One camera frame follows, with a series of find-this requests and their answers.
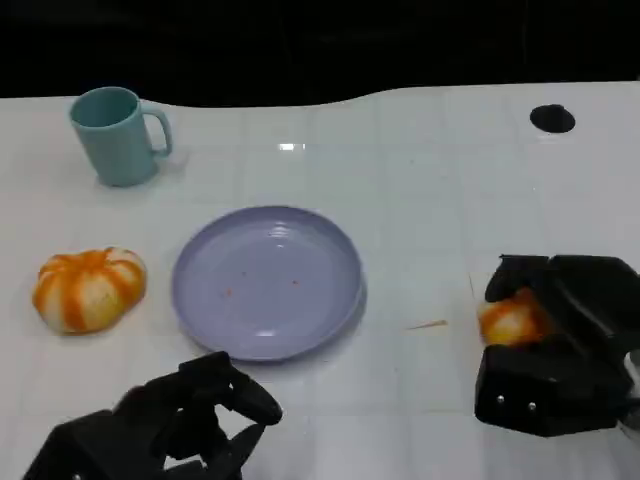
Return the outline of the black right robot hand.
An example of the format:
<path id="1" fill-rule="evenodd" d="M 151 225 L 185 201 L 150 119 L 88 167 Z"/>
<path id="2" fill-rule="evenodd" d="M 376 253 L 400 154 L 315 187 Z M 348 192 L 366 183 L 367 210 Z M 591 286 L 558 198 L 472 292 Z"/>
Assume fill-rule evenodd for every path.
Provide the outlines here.
<path id="1" fill-rule="evenodd" d="M 474 413 L 539 437 L 639 412 L 639 275 L 617 257 L 503 255 L 478 310 Z"/>

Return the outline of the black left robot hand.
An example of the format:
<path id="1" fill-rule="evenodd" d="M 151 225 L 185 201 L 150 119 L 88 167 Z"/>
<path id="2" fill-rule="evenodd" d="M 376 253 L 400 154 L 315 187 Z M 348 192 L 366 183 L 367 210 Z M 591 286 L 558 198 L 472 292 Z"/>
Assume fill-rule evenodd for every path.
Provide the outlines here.
<path id="1" fill-rule="evenodd" d="M 279 403 L 225 352 L 129 390 L 112 410 L 57 425 L 27 479 L 239 479 Z"/>

